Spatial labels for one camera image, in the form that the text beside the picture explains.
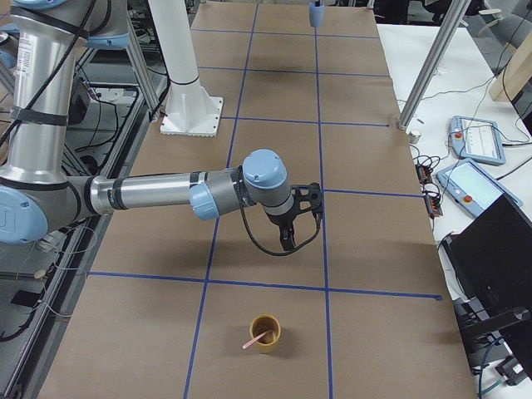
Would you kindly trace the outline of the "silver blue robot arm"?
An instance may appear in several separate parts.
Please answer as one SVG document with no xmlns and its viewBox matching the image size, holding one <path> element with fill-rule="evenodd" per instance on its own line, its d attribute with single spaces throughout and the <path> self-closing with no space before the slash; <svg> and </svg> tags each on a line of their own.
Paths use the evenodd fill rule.
<svg viewBox="0 0 532 399">
<path fill-rule="evenodd" d="M 190 204 L 215 219 L 261 204 L 279 228 L 284 254 L 298 250 L 293 222 L 300 189 L 288 182 L 279 156 L 256 150 L 236 169 L 188 174 L 67 176 L 61 162 L 67 131 L 73 51 L 129 40 L 122 1 L 15 1 L 19 32 L 17 76 L 8 127 L 9 153 L 1 168 L 1 240 L 25 244 L 96 214 Z"/>
</svg>

